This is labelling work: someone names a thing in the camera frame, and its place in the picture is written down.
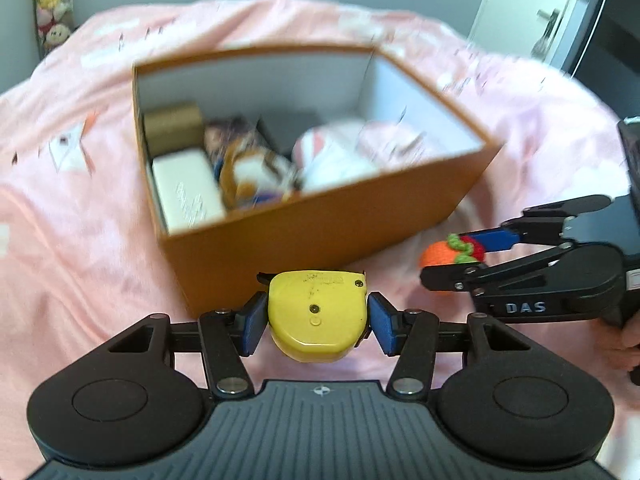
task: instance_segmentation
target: yellow tape measure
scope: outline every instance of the yellow tape measure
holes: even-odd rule
[[[364,274],[297,270],[269,285],[269,324],[276,345],[303,363],[341,359],[367,324]]]

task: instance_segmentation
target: orange crochet toy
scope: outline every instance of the orange crochet toy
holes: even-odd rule
[[[446,240],[431,244],[420,257],[420,266],[484,262],[485,250],[471,236],[451,234]]]

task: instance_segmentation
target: brown and white plush toy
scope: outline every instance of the brown and white plush toy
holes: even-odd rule
[[[283,156],[247,138],[232,142],[220,170],[220,189],[226,208],[286,200],[294,190],[296,170]]]

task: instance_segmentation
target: pink blanket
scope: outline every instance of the pink blanket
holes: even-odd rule
[[[443,299],[418,281],[420,252],[449,232],[495,226],[527,205],[626,193],[616,118],[591,93],[535,61],[483,53],[434,20],[311,0],[208,0],[95,16],[30,80],[0,96],[3,480],[24,478],[42,462],[25,416],[37,384],[151,312],[186,320],[143,195],[132,63],[269,38],[382,44],[506,142],[447,222],[353,266],[366,269],[369,290],[382,291],[398,308],[465,319],[470,303],[464,294]],[[69,131],[83,121],[76,144]],[[621,478],[637,480],[640,390],[604,364],[588,324],[522,330],[607,385],[616,421],[600,461]],[[265,378],[384,382],[394,361],[371,337],[335,364],[297,364],[265,335],[246,365],[256,384]],[[459,367],[459,356],[438,359],[435,383]],[[204,382],[196,356],[178,356],[177,368]]]

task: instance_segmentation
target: human hand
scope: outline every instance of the human hand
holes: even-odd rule
[[[630,372],[640,366],[640,311],[626,322],[623,329],[601,319],[591,322],[595,345],[615,370]]]

